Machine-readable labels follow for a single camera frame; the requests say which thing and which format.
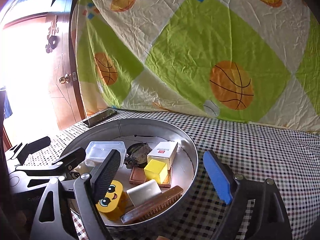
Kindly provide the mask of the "clear plastic box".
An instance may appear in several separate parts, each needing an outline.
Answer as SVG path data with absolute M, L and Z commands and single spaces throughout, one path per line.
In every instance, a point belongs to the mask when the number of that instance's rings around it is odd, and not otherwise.
M 120 153 L 120 167 L 124 165 L 126 147 L 123 141 L 92 141 L 85 149 L 85 164 L 88 167 L 95 167 L 102 163 L 112 150 Z

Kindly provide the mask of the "yellow face toy block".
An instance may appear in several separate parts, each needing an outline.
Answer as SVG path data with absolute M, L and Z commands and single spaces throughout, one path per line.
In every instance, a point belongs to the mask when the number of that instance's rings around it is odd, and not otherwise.
M 96 204 L 99 212 L 104 214 L 109 220 L 119 220 L 125 213 L 128 195 L 124 191 L 123 185 L 117 180 L 112 180 L 107 192 Z

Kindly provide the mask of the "copper rectangular box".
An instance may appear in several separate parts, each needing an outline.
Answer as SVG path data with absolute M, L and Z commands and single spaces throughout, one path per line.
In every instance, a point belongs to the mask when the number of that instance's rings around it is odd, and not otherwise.
M 140 185 L 147 181 L 144 170 L 142 168 L 134 167 L 132 169 L 129 183 L 133 185 Z M 162 184 L 159 184 L 160 188 L 171 188 L 172 182 L 172 167 L 170 168 L 166 179 L 163 181 Z

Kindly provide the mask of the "white toy block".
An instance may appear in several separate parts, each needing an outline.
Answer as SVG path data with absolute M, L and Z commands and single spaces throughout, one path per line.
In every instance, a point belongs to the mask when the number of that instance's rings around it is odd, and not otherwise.
M 134 207 L 138 207 L 151 198 L 161 194 L 161 189 L 157 182 L 152 179 L 131 189 L 128 189 L 126 192 Z

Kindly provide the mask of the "small yellow block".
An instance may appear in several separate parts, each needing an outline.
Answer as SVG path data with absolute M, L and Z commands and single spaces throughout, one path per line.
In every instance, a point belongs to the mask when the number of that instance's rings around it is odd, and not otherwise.
M 168 166 L 165 162 L 151 159 L 146 167 L 144 173 L 147 180 L 155 180 L 158 184 L 162 184 L 168 175 Z

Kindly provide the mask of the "brown wooden comb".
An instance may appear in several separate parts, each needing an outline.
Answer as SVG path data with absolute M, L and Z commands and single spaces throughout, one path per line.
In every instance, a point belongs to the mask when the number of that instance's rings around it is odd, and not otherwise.
M 182 193 L 183 189 L 180 186 L 174 186 L 125 213 L 121 216 L 120 220 L 123 224 L 132 224 L 148 220 L 174 205 L 181 198 Z

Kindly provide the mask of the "white cardboard box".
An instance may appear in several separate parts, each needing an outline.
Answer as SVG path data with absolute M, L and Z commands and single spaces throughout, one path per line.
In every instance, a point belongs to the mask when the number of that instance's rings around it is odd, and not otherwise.
M 148 163 L 151 160 L 161 161 L 167 164 L 168 169 L 171 169 L 174 159 L 176 157 L 178 142 L 163 141 L 147 155 Z

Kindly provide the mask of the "black phone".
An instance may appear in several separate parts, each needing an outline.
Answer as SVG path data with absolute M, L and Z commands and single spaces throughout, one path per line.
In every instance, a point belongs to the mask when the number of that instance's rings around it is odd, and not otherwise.
M 117 111 L 115 111 L 114 109 L 106 109 L 100 113 L 97 113 L 94 116 L 90 116 L 88 119 L 84 120 L 82 123 L 88 128 L 91 128 L 116 114 L 117 114 Z

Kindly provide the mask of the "brass door knob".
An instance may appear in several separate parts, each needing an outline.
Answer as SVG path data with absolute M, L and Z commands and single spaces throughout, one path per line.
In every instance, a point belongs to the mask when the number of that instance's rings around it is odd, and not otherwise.
M 70 75 L 69 74 L 65 74 L 64 76 L 61 76 L 59 78 L 59 84 L 68 84 L 70 83 Z

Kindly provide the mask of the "wooden door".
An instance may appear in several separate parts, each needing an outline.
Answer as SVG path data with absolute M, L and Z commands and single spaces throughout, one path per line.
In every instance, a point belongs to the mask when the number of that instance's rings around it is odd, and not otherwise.
M 56 135 L 82 120 L 71 35 L 77 0 L 11 0 L 1 21 L 1 87 L 7 147 Z M 59 78 L 70 75 L 70 83 Z

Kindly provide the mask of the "basketball pattern sheet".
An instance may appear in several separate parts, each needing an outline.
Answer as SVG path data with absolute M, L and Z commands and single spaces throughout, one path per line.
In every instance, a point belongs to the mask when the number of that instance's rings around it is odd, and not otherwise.
M 117 107 L 319 132 L 319 22 L 303 0 L 78 0 L 87 115 Z

